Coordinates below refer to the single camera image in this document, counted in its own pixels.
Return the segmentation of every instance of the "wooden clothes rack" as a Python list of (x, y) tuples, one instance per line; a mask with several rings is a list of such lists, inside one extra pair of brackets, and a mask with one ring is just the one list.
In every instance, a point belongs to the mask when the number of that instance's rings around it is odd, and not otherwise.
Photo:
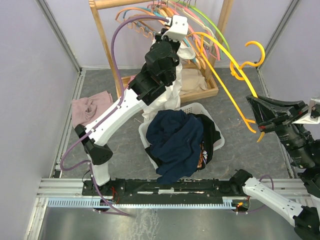
[[(223, 0), (223, 5), (221, 8), (220, 17), (219, 17), (219, 21), (218, 21), (218, 25), (217, 25), (217, 27), (219, 28), (219, 30), (221, 31), (222, 34), (225, 31), (225, 28), (226, 28), (226, 25), (228, 22), (228, 18), (230, 15), (230, 11), (231, 11), (231, 8), (233, 5), (233, 1), (234, 0)], [(89, 6), (92, 11), (93, 19), (94, 19), (96, 27), (98, 29), (98, 32), (99, 32), (99, 35), (100, 35), (100, 38), (102, 41), (103, 49), (105, 51), (106, 57), (107, 57), (108, 62), (110, 64), (112, 75), (114, 77), (115, 86), (116, 86), (116, 93), (117, 93), (118, 97), (120, 96), (121, 86), (118, 81), (118, 77), (117, 77), (116, 69), (115, 69), (115, 63), (111, 57), (111, 52), (110, 52), (110, 48), (108, 45), (106, 33), (105, 33), (104, 27), (102, 25), (98, 11), (103, 10), (103, 9), (110, 9), (110, 8), (132, 5), (132, 4), (141, 4), (141, 3), (146, 3), (146, 2), (152, 2), (152, 1), (150, 1), (150, 0), (89, 0)], [(216, 33), (216, 36), (217, 36), (218, 41), (220, 43), (222, 43), (222, 39), (220, 37), (218, 37), (217, 33)], [(215, 61), (216, 61), (216, 59), (214, 57), (209, 58), (209, 62), (211, 63), (212, 66), (215, 65)], [(186, 66), (184, 66), (184, 68), (193, 68), (193, 67), (190, 65), (186, 65)], [(193, 101), (193, 100), (198, 100), (198, 99), (203, 99), (203, 98), (215, 96), (218, 94), (219, 90), (218, 90), (217, 84), (215, 83), (215, 81), (212, 77), (212, 73), (211, 73), (209, 67), (206, 68), (205, 72), (204, 71), (202, 72), (202, 75), (205, 77), (205, 79), (208, 83), (209, 89), (202, 91), (202, 92), (192, 92), (192, 93), (182, 95), (181, 96), (182, 103)], [(127, 86), (128, 81), (130, 80), (130, 77), (131, 76), (125, 76), (125, 77), (121, 78), (124, 87)]]

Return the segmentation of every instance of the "metal frame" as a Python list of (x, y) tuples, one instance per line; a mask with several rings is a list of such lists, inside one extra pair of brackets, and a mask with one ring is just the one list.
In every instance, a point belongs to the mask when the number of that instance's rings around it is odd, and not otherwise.
[[(261, 81), (261, 85), (262, 85), (262, 89), (263, 89), (263, 93), (266, 97), (270, 97), (267, 86), (266, 86), (266, 82), (264, 79), (264, 76), (262, 74), (261, 69), (263, 68), (265, 62), (268, 60), (268, 57), (270, 56), (273, 48), (275, 47), (278, 39), (280, 38), (282, 32), (284, 31), (285, 27), (287, 26), (287, 23), (289, 22), (290, 18), (292, 17), (294, 11), (296, 10), (298, 4), (299, 4), (300, 0), (292, 0), (291, 3), (289, 4), (288, 8), (286, 9), (283, 17), (281, 18), (278, 26), (276, 27), (274, 33), (271, 36), (271, 39), (269, 40), (268, 44), (265, 47), (265, 61), (256, 68), (256, 71), (258, 73), (258, 77)], [(280, 149), (282, 152), (282, 155), (284, 157), (284, 162), (286, 165), (286, 168), (288, 170), (288, 174), (291, 178), (296, 178), (297, 177), (297, 173), (294, 171), (293, 167), (290, 165), (291, 161), (290, 161), (290, 157), (286, 151), (286, 149), (284, 148), (284, 146), (281, 144), (281, 142), (278, 140), (279, 145), (280, 145)]]
[[(265, 79), (264, 79), (264, 76), (261, 72), (261, 70), (259, 68), (256, 69), (256, 72), (258, 73), (258, 77), (260, 79), (260, 82), (261, 82), (261, 86), (262, 86), (262, 90), (263, 90), (263, 93), (266, 97), (270, 98), (270, 95), (269, 95), (269, 92), (268, 92), (268, 89), (267, 89), (267, 86), (266, 86), (266, 82), (265, 82)], [(290, 178), (297, 178), (297, 174), (296, 172), (294, 171), (293, 167), (291, 166), (291, 161), (290, 161), (290, 156), (289, 154), (287, 153), (285, 147), (281, 144), (280, 140), (277, 139), (278, 143), (279, 143), (279, 146), (280, 146), (280, 149), (281, 149), (281, 153), (282, 153), (282, 156), (284, 158), (284, 162), (285, 162), (285, 165), (286, 165), (286, 169), (288, 171), (288, 174), (289, 174), (289, 177)]]
[[(73, 90), (73, 94), (72, 94), (72, 99), (79, 99), (80, 98), (80, 94), (81, 94), (81, 90), (82, 90), (82, 87), (84, 84), (85, 76), (86, 76), (86, 70), (82, 70), (82, 72), (80, 73), (80, 75), (77, 78), (77, 81), (76, 81), (76, 84), (75, 84), (75, 87)], [(71, 109), (71, 104), (70, 104), (69, 109), (68, 109), (68, 113), (67, 113), (67, 117), (65, 120), (64, 128), (63, 128), (60, 144), (57, 149), (57, 153), (56, 153), (54, 162), (52, 164), (49, 177), (53, 177), (53, 175), (55, 174), (55, 170), (60, 171), (59, 164), (61, 161), (61, 157), (62, 157), (63, 153), (67, 150), (68, 141), (69, 141), (71, 130), (72, 130), (71, 115), (72, 115), (72, 109)]]
[[(283, 197), (296, 201), (302, 205), (313, 207), (310, 194), (307, 192), (304, 183), (300, 179), (274, 179), (274, 191)], [(271, 187), (271, 181), (265, 179), (261, 181)], [(54, 208), (92, 208), (100, 203), (99, 196), (82, 196), (84, 184), (79, 178), (43, 178), (41, 180), (29, 226), (25, 235), (25, 240), (37, 240), (47, 207)], [(246, 197), (223, 197), (223, 204), (194, 204), (186, 206), (164, 205), (163, 208), (210, 208), (229, 209), (232, 200), (244, 200)], [(160, 205), (118, 205), (118, 208), (162, 208)]]
[[(273, 32), (268, 44), (265, 47), (265, 59), (268, 59), (268, 56), (270, 55), (272, 49), (275, 47), (279, 37), (281, 36), (281, 33), (285, 29), (287, 23), (289, 22), (290, 18), (292, 17), (292, 14), (296, 10), (300, 0), (292, 0), (289, 4), (288, 8), (286, 9), (284, 15), (282, 16), (278, 26), (276, 27), (275, 31)], [(257, 70), (259, 71), (264, 63), (262, 63), (260, 66), (257, 67)]]
[(54, 34), (56, 35), (56, 37), (58, 38), (58, 41), (60, 42), (62, 48), (64, 49), (64, 51), (66, 52), (66, 54), (68, 55), (69, 59), (71, 60), (74, 68), (80, 72), (81, 71), (81, 66), (79, 65), (76, 57), (74, 56), (66, 37), (64, 36), (63, 32), (61, 31), (61, 29), (59, 28), (55, 17), (53, 15), (53, 13), (51, 12), (46, 0), (35, 0), (40, 9), (43, 12), (43, 15), (45, 16), (45, 18), (47, 19), (48, 23), (51, 26), (51, 29), (53, 30)]

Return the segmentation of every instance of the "metal table surface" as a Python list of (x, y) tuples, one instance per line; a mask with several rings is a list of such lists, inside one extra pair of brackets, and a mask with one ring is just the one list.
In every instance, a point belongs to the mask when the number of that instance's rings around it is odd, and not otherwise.
[[(259, 203), (252, 200), (252, 209)], [(87, 208), (48, 207), (39, 240), (299, 240), (268, 207), (248, 215), (219, 209), (124, 209), (131, 217)]]

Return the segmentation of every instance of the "navy blue sweater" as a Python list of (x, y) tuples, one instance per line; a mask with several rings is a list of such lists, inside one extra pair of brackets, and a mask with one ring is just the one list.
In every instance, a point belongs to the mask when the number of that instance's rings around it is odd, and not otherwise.
[(204, 127), (200, 118), (182, 110), (159, 111), (146, 132), (150, 152), (163, 163), (156, 173), (160, 184), (190, 177), (197, 169)]

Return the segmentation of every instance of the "clothes hanger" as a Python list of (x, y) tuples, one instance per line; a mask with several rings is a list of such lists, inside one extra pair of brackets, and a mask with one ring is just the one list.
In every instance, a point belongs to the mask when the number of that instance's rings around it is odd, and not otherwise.
[[(152, 14), (152, 13), (149, 11), (149, 9), (146, 10), (146, 9), (138, 8), (138, 7), (127, 7), (127, 8), (124, 8), (124, 9), (120, 10), (120, 11), (117, 13), (117, 15), (116, 15), (116, 17), (115, 17), (115, 20), (116, 20), (117, 22), (121, 23), (121, 21), (118, 20), (118, 18), (119, 18), (119, 16), (120, 16), (120, 14), (121, 14), (122, 12), (124, 12), (124, 14), (123, 14), (123, 20), (125, 21), (125, 20), (126, 20), (126, 18), (125, 18), (126, 13), (127, 13), (129, 10), (137, 10), (137, 11), (143, 12), (143, 13), (145, 13), (145, 14), (147, 14), (147, 15), (154, 16), (154, 14)], [(140, 22), (141, 22), (142, 25), (144, 25), (144, 26), (142, 26), (141, 24), (139, 24), (139, 23), (137, 23), (137, 22), (132, 22), (131, 25), (128, 24), (127, 26), (128, 26), (129, 29), (133, 29), (133, 28), (134, 28), (137, 33), (141, 33), (141, 32), (143, 31), (143, 36), (146, 37), (146, 38), (154, 37), (155, 34), (156, 34), (155, 31), (154, 31), (154, 29), (153, 29), (152, 27), (150, 27), (148, 24), (144, 23), (142, 20), (140, 20)]]
[(166, 0), (166, 6), (162, 7), (162, 9), (168, 14), (168, 16), (173, 16), (174, 12), (172, 9), (169, 7), (169, 0)]
[[(139, 8), (139, 7), (126, 7), (126, 8), (124, 8), (124, 9), (121, 9), (121, 10), (116, 14), (115, 20), (116, 20), (118, 23), (122, 23), (121, 21), (118, 20), (119, 15), (120, 15), (122, 12), (124, 12), (124, 11), (127, 12), (127, 11), (129, 11), (129, 10), (137, 10), (137, 11), (143, 12), (143, 13), (145, 13), (145, 14), (147, 14), (147, 15), (154, 16), (154, 14), (151, 13), (150, 11), (145, 10), (145, 9), (142, 9), (142, 8)], [(165, 24), (164, 21), (161, 21), (161, 20), (157, 20), (157, 21), (159, 21), (162, 25)]]
[[(175, 11), (174, 9), (172, 9), (172, 11), (173, 11), (173, 13), (175, 14), (175, 15), (180, 15), (177, 11)], [(195, 31), (193, 30), (193, 28), (190, 26), (190, 24), (189, 24), (189, 26), (188, 26), (188, 29), (189, 29), (189, 31), (191, 32), (191, 33), (194, 33)], [(198, 35), (195, 35), (195, 41), (198, 41), (198, 43), (200, 43), (200, 38), (198, 37)], [(203, 50), (204, 51), (204, 55), (206, 56), (206, 57), (208, 57), (208, 55), (207, 55), (207, 52), (205, 51), (205, 50)]]
[(158, 4), (156, 5), (155, 11), (164, 17), (168, 17), (168, 14), (166, 13), (166, 11), (163, 10), (162, 8), (160, 8), (159, 6), (160, 6), (160, 0), (158, 0)]
[[(215, 40), (213, 37), (209, 36), (208, 34), (204, 33), (204, 32), (193, 32), (190, 35), (201, 35), (201, 39), (202, 36), (206, 36), (207, 38), (210, 38), (212, 41), (214, 41), (219, 48), (221, 48), (221, 50), (228, 56), (228, 58), (233, 62), (233, 64), (235, 65), (235, 67), (237, 68), (237, 70), (239, 71), (239, 73), (241, 74), (241, 76), (244, 78), (245, 82), (247, 83), (249, 89), (251, 90), (251, 93), (254, 97), (258, 97), (255, 89), (253, 88), (251, 82), (249, 81), (248, 77), (246, 76), (246, 74), (244, 73), (244, 71), (242, 69), (240, 69), (240, 66), (238, 65), (238, 63), (236, 62), (236, 60), (232, 57), (232, 55), (227, 51), (227, 49), (225, 49), (225, 47), (223, 47), (217, 40)], [(221, 86), (223, 87), (223, 89), (225, 90), (226, 94), (229, 96), (231, 102), (233, 103), (233, 105), (235, 106), (236, 110), (239, 112), (241, 118), (243, 119), (244, 123), (246, 124), (246, 126), (248, 127), (248, 129), (253, 132), (256, 133), (257, 131), (255, 131), (254, 129), (252, 129), (252, 127), (249, 125), (256, 123), (254, 120), (251, 119), (247, 119), (245, 118), (245, 116), (243, 115), (243, 113), (241, 112), (240, 108), (238, 107), (236, 101), (234, 100), (234, 98), (232, 97), (232, 95), (230, 94), (230, 92), (228, 91), (227, 87), (225, 86), (225, 84), (223, 83), (223, 81), (221, 80), (221, 78), (219, 77), (219, 75), (217, 74), (217, 72), (215, 71), (215, 69), (212, 67), (212, 65), (210, 64), (208, 58), (206, 58), (203, 53), (202, 53), (202, 48), (203, 46), (200, 45), (195, 42), (196, 47), (198, 48), (199, 52), (201, 53), (203, 59), (205, 60), (206, 64), (209, 66), (210, 70), (213, 72), (213, 74), (215, 75), (215, 77), (218, 79), (218, 81), (220, 82)]]
[(205, 61), (202, 59), (201, 54), (198, 52), (198, 50), (194, 47), (194, 45), (190, 42), (190, 40), (188, 38), (186, 38), (187, 42), (189, 43), (190, 47), (193, 49), (193, 51), (195, 52), (195, 59), (196, 59), (196, 66), (198, 67), (198, 69), (204, 69), (206, 70), (207, 65), (205, 63)]
[[(190, 19), (192, 19), (193, 21), (195, 21), (200, 27), (203, 28), (203, 30), (207, 31), (208, 34), (211, 34), (213, 36), (212, 30), (210, 28), (208, 28), (207, 26), (204, 25), (204, 23), (191, 11), (187, 8), (188, 6), (188, 0), (187, 0), (187, 4), (186, 6), (179, 4), (178, 2), (176, 3), (172, 3), (170, 2), (171, 6), (176, 5), (178, 10), (180, 10), (184, 15), (186, 15), (187, 17), (189, 17)], [(207, 46), (212, 46), (214, 43), (212, 41), (204, 42)]]
[[(245, 61), (240, 67), (239, 69), (243, 69), (245, 65), (250, 65), (252, 67), (258, 67), (260, 66), (265, 58), (266, 58), (266, 53), (265, 53), (265, 49), (264, 47), (257, 41), (248, 41), (244, 46), (247, 47), (249, 45), (256, 45), (259, 49), (260, 49), (260, 52), (261, 52), (261, 58), (259, 60), (259, 62), (257, 63), (254, 63), (254, 62), (251, 62), (251, 61)], [(234, 68), (234, 64), (232, 63), (232, 61), (230, 62), (230, 70), (231, 70), (231, 75), (234, 76), (236, 79), (240, 80), (240, 81), (243, 81), (245, 80), (243, 77), (239, 76), (238, 73), (236, 72), (235, 68)]]
[(229, 47), (227, 40), (225, 39), (224, 35), (220, 32), (219, 28), (212, 22), (212, 20), (207, 15), (205, 15), (202, 11), (200, 11), (198, 8), (196, 8), (195, 6), (190, 5), (189, 8), (191, 10), (194, 10), (198, 14), (200, 14), (202, 17), (204, 17), (204, 19), (206, 19), (213, 26), (213, 28), (216, 30), (216, 32), (219, 34), (222, 41), (224, 42), (227, 51), (230, 53), (230, 47)]
[[(212, 30), (207, 27), (204, 22), (196, 15), (194, 14), (191, 10), (189, 10), (187, 7), (181, 5), (181, 4), (178, 4), (178, 2), (176, 3), (172, 3), (172, 2), (169, 2), (169, 4), (171, 6), (178, 6), (178, 9), (180, 9), (187, 17), (189, 17), (190, 19), (192, 19), (193, 21), (195, 21), (201, 28), (203, 28), (203, 30), (205, 30), (209, 35), (213, 36), (214, 38), (216, 38), (216, 36), (214, 35), (214, 33), (212, 32)], [(219, 48), (216, 44), (214, 44), (212, 41), (210, 42), (207, 42), (207, 41), (204, 41), (204, 43), (208, 46), (208, 47), (212, 47), (214, 45), (214, 48), (216, 50), (216, 54), (217, 56), (213, 55), (212, 51), (209, 51), (209, 54), (211, 56), (213, 56), (214, 58), (216, 58), (218, 61), (220, 61), (220, 51), (219, 51)]]

